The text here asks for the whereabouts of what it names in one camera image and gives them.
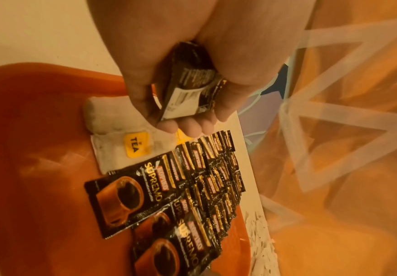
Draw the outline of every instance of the translucent plastic sheet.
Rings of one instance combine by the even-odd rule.
[[[397,1],[320,0],[251,161],[281,275],[397,275]]]

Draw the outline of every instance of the yellow tea tag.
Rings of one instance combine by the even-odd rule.
[[[183,144],[183,143],[186,143],[186,142],[192,140],[191,137],[186,136],[186,135],[184,134],[184,132],[181,131],[180,129],[177,130],[177,132],[176,132],[176,138],[177,138],[177,144],[178,144],[178,145],[181,145],[181,144]]]
[[[130,158],[149,155],[152,152],[149,145],[149,134],[147,132],[126,134],[124,136],[124,146],[127,156]]]

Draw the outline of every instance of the row of sachets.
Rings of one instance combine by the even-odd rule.
[[[245,191],[234,151],[220,131],[85,184],[103,238],[133,228],[137,276],[199,275],[221,254]]]

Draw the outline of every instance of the orange plastic tray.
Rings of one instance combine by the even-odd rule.
[[[120,76],[47,64],[0,67],[0,272],[3,276],[132,275],[131,235],[103,240],[84,183],[100,177],[81,106],[125,95]],[[221,275],[246,276],[240,210]]]

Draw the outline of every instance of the coffee cup illustration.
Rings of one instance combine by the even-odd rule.
[[[144,203],[143,189],[128,176],[120,177],[97,194],[106,224],[110,227],[124,224],[128,216]]]
[[[135,230],[136,240],[151,240],[157,233],[165,233],[171,227],[170,218],[161,212],[144,220]]]
[[[179,270],[179,255],[166,239],[157,239],[135,262],[136,276],[177,276]]]

